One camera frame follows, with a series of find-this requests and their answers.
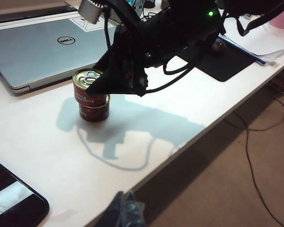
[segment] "stacked cans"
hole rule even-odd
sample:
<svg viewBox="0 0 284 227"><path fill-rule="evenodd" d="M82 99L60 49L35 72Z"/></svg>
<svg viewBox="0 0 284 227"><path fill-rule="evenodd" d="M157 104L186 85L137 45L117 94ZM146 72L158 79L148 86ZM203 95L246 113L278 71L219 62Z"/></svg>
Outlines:
<svg viewBox="0 0 284 227"><path fill-rule="evenodd" d="M109 95L88 95L86 89L101 76L96 69L83 69L72 77L75 99L79 103L80 116L89 122L104 120L109 115Z"/></svg>

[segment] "laptop lid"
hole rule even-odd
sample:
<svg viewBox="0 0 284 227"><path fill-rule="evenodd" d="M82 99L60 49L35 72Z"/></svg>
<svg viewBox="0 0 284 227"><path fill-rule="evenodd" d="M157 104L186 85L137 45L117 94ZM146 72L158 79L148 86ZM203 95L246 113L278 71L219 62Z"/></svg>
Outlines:
<svg viewBox="0 0 284 227"><path fill-rule="evenodd" d="M0 30L0 74L22 93L92 67L107 50L104 20L93 25L79 14ZM109 24L113 39L115 27Z"/></svg>

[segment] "paper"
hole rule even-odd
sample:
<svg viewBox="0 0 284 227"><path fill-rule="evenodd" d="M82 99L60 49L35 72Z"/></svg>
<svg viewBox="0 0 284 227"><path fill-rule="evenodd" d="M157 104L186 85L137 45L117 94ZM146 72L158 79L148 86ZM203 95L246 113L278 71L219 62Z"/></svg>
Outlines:
<svg viewBox="0 0 284 227"><path fill-rule="evenodd" d="M225 20L226 36L249 52L261 56L284 50L284 41L269 34L262 27L251 30L246 36L241 36L237 29L233 28L233 24L236 24L234 18Z"/></svg>

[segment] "black object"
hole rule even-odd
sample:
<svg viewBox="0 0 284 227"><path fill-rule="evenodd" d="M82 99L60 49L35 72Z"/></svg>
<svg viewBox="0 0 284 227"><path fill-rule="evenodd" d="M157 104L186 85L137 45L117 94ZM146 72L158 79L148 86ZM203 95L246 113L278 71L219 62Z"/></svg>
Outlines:
<svg viewBox="0 0 284 227"><path fill-rule="evenodd" d="M103 74L86 90L89 95L143 96L160 91L185 76L200 58L195 56L186 66L168 72L181 74L169 83L151 90L146 90L148 80L145 68L163 65L163 69L166 69L170 59L191 46L201 47L197 55L208 53L208 48L211 48L218 34L225 33L223 22L226 16L238 19L248 12L265 13L252 21L246 29L237 20L238 31L245 35L284 10L284 0L224 0L225 11L221 17L215 0L169 0L169 8L142 21L125 0L94 2L112 8L124 26L117 26L113 44L94 66L103 71Z"/></svg>
<svg viewBox="0 0 284 227"><path fill-rule="evenodd" d="M49 211L47 200L0 164L0 191L17 181L32 194L0 214L0 227L36 227Z"/></svg>
<svg viewBox="0 0 284 227"><path fill-rule="evenodd" d="M133 193L118 192L95 227L146 227Z"/></svg>
<svg viewBox="0 0 284 227"><path fill-rule="evenodd" d="M223 54L226 52L226 50L227 50L227 46L225 42L222 39L217 38L216 41L212 45L213 54Z"/></svg>
<svg viewBox="0 0 284 227"><path fill-rule="evenodd" d="M147 9L155 8L155 0L145 0L144 8Z"/></svg>
<svg viewBox="0 0 284 227"><path fill-rule="evenodd" d="M255 62L252 57L237 48L229 44L226 44L226 46L227 49L222 54L211 51L205 52L196 67L216 80L225 82ZM183 60L190 61L196 51L195 47L191 46L183 50L178 56Z"/></svg>

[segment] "mouse pad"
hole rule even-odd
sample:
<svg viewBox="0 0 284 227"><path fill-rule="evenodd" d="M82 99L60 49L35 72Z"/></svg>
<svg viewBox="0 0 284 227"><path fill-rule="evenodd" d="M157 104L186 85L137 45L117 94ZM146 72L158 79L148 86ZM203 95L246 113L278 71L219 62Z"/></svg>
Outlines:
<svg viewBox="0 0 284 227"><path fill-rule="evenodd" d="M225 82L255 62L252 57L233 46L229 44L226 44L226 46L227 49L224 53L205 53L196 67L216 80ZM195 52L195 47L192 45L178 54L178 57L189 61Z"/></svg>

